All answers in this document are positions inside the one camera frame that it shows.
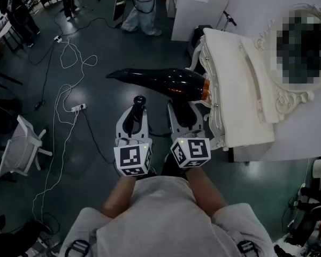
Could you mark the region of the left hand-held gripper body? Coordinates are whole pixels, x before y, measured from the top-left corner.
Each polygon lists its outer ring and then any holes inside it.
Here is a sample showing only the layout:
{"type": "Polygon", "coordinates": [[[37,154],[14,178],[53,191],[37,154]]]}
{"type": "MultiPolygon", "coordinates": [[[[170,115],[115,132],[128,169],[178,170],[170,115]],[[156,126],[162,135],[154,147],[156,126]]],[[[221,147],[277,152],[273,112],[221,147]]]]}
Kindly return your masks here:
{"type": "Polygon", "coordinates": [[[123,176],[146,175],[152,159],[151,147],[150,138],[117,138],[114,148],[117,170],[123,176]]]}

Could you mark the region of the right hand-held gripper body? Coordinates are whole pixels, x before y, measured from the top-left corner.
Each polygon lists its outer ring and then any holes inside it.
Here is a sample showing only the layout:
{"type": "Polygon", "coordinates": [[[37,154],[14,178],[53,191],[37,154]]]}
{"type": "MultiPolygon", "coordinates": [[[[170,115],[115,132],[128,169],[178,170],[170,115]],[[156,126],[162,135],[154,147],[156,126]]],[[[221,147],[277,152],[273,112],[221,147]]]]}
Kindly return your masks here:
{"type": "Polygon", "coordinates": [[[200,167],[211,159],[210,140],[203,130],[171,133],[170,148],[179,168],[200,167]]]}

